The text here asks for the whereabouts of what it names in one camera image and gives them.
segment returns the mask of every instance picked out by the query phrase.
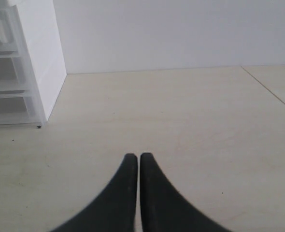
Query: floor seam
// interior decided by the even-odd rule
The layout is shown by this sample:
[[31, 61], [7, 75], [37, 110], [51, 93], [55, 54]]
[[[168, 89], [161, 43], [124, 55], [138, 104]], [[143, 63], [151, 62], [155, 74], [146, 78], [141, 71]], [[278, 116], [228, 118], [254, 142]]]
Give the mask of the floor seam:
[[252, 75], [247, 69], [245, 69], [243, 66], [241, 66], [241, 68], [247, 72], [251, 77], [254, 78], [254, 80], [256, 80], [258, 83], [260, 83], [269, 93], [271, 93], [276, 99], [278, 99], [282, 104], [285, 105], [285, 102], [279, 98], [276, 94], [274, 94], [269, 88], [267, 88], [262, 82], [260, 82], [254, 75]]

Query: white plastic drawer unit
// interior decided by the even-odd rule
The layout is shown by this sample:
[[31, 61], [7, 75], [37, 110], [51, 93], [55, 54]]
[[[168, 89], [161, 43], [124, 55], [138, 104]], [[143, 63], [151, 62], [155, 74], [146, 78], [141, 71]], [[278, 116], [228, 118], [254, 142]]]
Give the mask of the white plastic drawer unit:
[[[0, 124], [43, 125], [66, 77], [53, 2], [41, 0], [40, 9], [38, 4], [0, 0]], [[29, 30], [39, 26], [44, 29], [33, 36]], [[43, 53], [45, 46], [58, 50]], [[51, 75], [56, 63], [61, 65]]]

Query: light wooden floor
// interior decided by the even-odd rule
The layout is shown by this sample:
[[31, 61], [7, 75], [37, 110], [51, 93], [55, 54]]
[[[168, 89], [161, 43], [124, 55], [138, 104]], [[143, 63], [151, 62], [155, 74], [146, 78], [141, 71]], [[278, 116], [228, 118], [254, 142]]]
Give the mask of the light wooden floor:
[[0, 127], [0, 232], [53, 229], [145, 151], [222, 225], [285, 232], [285, 66], [245, 69], [69, 75], [44, 128]]

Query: black object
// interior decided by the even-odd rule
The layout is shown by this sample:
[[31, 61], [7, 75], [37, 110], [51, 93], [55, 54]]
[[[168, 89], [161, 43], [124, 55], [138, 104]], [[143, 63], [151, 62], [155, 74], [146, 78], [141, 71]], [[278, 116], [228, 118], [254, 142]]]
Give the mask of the black object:
[[138, 162], [125, 155], [102, 193], [81, 213], [53, 232], [134, 232]]
[[144, 232], [229, 232], [179, 194], [151, 153], [140, 160], [140, 202]]

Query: black curved arm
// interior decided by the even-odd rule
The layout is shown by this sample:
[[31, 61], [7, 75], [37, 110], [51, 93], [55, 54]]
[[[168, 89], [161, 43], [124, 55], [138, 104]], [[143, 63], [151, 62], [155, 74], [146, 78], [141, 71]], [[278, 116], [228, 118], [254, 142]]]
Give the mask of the black curved arm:
[[137, 157], [125, 155], [102, 193], [53, 232], [134, 232], [137, 173]]
[[144, 232], [228, 232], [179, 194], [150, 153], [141, 156], [140, 201]]

